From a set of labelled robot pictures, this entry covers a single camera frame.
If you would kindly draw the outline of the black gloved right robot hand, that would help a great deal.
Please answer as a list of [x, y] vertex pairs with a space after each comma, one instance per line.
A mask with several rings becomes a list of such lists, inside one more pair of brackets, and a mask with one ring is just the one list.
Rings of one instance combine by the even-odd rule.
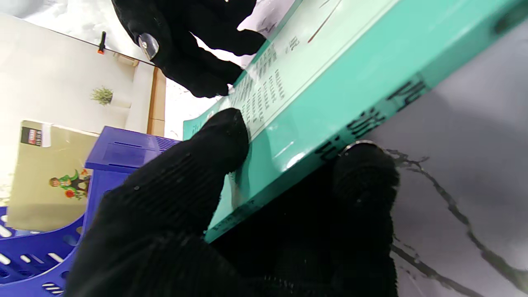
[[243, 73], [241, 66], [210, 50], [251, 56], [266, 42], [259, 32], [238, 29], [252, 14], [255, 0], [113, 0], [112, 4], [147, 59], [197, 98], [226, 96]]

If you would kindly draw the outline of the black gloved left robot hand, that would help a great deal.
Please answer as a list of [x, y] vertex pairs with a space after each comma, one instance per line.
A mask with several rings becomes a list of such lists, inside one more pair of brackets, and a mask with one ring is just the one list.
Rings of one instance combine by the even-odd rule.
[[268, 251], [226, 259], [204, 240], [224, 178], [243, 165], [249, 135], [239, 109], [213, 115], [102, 198], [66, 278], [66, 297], [396, 297], [391, 210], [400, 175], [375, 143], [351, 143], [312, 197], [323, 224], [285, 224]]

